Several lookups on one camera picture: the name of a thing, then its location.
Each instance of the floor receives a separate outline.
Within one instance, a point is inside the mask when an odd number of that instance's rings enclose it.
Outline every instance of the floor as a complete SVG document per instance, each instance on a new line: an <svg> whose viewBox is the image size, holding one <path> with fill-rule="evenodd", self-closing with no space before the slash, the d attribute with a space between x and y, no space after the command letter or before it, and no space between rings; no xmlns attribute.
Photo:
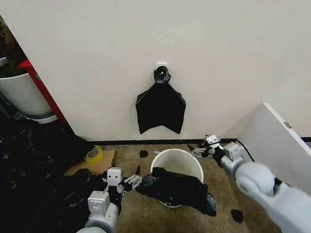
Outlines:
<svg viewBox="0 0 311 233"><path fill-rule="evenodd" d="M106 146L117 151L116 166L123 167L123 176L133 175L140 165L142 175L150 173L154 150L163 151L180 148L189 151L187 145L125 145ZM146 158L140 158L140 150L148 151ZM210 159L198 159L203 171L204 182L217 202L217 216L202 215L197 210L182 206L169 209L159 201L135 191L127 193L122 200L117 233L280 233L280 229L266 212L252 199L242 194L231 179ZM230 211L243 212L244 222L237 223Z"/></svg>

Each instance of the black cable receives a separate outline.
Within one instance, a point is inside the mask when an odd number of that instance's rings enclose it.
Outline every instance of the black cable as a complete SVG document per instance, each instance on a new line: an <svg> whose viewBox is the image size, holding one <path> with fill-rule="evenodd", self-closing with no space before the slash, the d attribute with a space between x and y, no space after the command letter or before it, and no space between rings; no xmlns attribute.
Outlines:
<svg viewBox="0 0 311 233"><path fill-rule="evenodd" d="M242 142L240 142L238 139L235 140L236 142L240 143L244 149L246 150L246 152L248 153L249 157L251 158L251 160L254 162L255 160L253 159L253 157L251 156L251 154L249 153L249 151L246 149L246 147L244 146L244 144Z"/></svg>

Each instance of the black baseboard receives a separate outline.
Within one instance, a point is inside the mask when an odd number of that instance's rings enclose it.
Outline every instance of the black baseboard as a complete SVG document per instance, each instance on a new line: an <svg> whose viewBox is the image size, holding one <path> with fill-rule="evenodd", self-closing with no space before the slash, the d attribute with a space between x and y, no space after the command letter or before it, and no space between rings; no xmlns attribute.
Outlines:
<svg viewBox="0 0 311 233"><path fill-rule="evenodd" d="M311 142L311 137L302 137L301 138L304 142Z"/></svg>
<svg viewBox="0 0 311 233"><path fill-rule="evenodd" d="M304 142L311 142L311 137L302 137ZM235 141L236 138L222 138L221 143ZM93 145L154 145L154 144L199 144L202 139L173 139L173 140L124 140L124 141L90 141Z"/></svg>

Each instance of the white planter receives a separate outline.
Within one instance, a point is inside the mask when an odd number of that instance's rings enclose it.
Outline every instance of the white planter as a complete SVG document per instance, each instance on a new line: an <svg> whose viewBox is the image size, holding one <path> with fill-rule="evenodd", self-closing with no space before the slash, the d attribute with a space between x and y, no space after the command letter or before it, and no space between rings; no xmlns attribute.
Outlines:
<svg viewBox="0 0 311 233"><path fill-rule="evenodd" d="M30 118L46 118L52 109L28 73L0 78L0 92L21 113Z"/></svg>

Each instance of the yellow tape roll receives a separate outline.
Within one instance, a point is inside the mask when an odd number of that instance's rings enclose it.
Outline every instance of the yellow tape roll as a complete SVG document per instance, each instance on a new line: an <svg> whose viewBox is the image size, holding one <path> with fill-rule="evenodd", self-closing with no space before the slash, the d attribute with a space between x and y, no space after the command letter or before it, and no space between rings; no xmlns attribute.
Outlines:
<svg viewBox="0 0 311 233"><path fill-rule="evenodd" d="M103 150L100 146L94 145L94 148L90 150L84 157L88 163L97 163L104 157Z"/></svg>

